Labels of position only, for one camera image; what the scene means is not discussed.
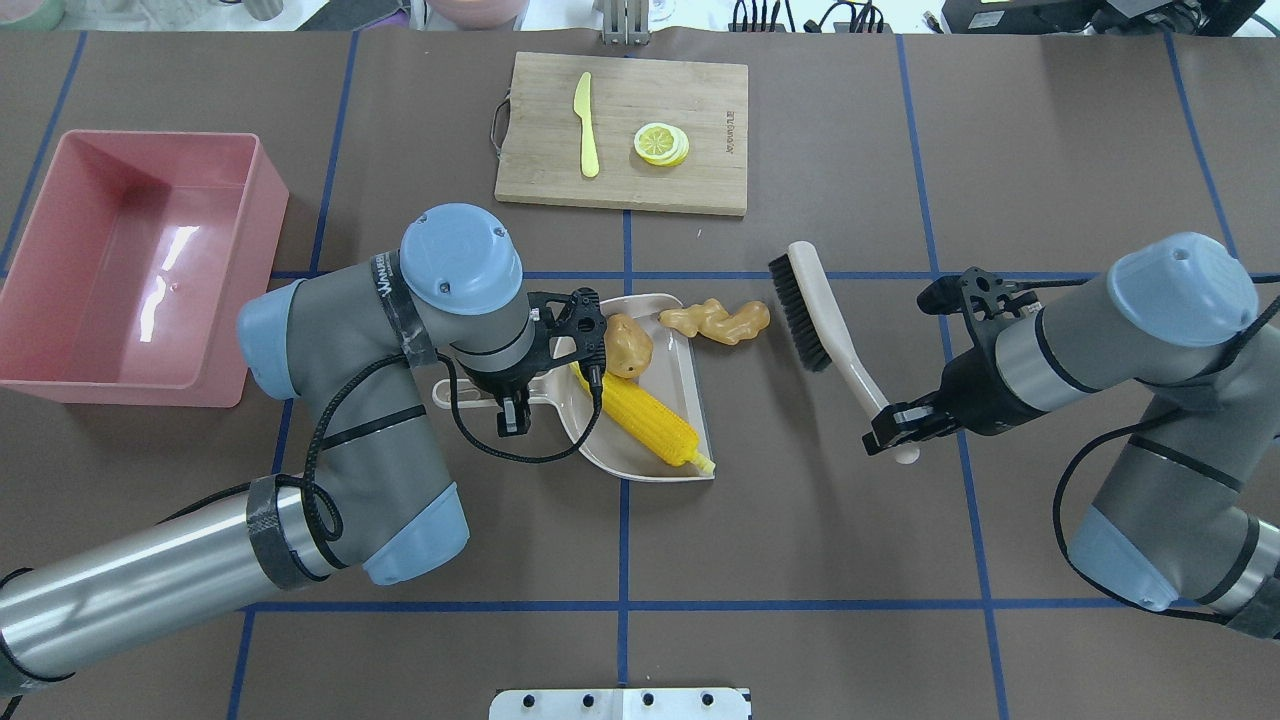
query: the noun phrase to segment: wooden cutting board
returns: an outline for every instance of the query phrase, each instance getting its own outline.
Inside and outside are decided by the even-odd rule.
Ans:
[[[591,73],[600,173],[582,177],[573,91]],[[746,214],[746,65],[517,53],[494,197],[660,213]],[[680,127],[689,158],[657,168],[631,147],[645,123]]]

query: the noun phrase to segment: ginger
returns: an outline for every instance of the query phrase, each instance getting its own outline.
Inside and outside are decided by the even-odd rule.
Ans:
[[[712,297],[701,305],[690,305],[684,310],[663,310],[658,322],[685,337],[701,333],[723,345],[737,345],[751,340],[769,327],[769,307],[759,300],[753,300],[732,315]]]
[[[604,369],[620,378],[639,378],[653,360],[653,340],[635,319],[609,315],[604,329]]]

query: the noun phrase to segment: yellow corn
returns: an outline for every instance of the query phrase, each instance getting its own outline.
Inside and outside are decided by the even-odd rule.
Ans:
[[[571,363],[570,368],[579,384],[588,389],[577,363]],[[692,462],[708,475],[716,470],[716,464],[698,452],[698,430],[639,384],[604,373],[604,413],[667,465],[678,468]]]

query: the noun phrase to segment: pink bowl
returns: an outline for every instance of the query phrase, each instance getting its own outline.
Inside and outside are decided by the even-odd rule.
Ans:
[[[236,405],[236,316],[266,290],[288,199],[253,135],[68,132],[0,288],[0,387]]]
[[[428,0],[447,20],[466,29],[488,29],[511,22],[529,0]]]

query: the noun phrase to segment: light blue cap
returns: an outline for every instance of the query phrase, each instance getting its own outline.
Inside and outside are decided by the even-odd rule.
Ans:
[[[1181,347],[1226,342],[1258,316],[1258,293],[1244,265],[1194,232],[1117,260],[1107,272],[1107,292],[1138,329]]]
[[[289,378],[285,341],[289,334],[289,307],[301,282],[294,281],[287,287],[250,300],[236,320],[236,336],[239,338],[244,363],[253,372],[257,387],[276,400],[298,396]]]
[[[524,268],[507,228],[488,211],[451,202],[404,231],[401,272],[429,305],[456,315],[484,315],[520,292]]]
[[[452,560],[468,538],[471,530],[458,500],[458,483],[452,483],[365,561],[365,573],[379,585],[403,583]]]
[[[1178,600],[1169,579],[1092,505],[1066,552],[1071,564],[1094,583],[1152,612],[1161,612]]]

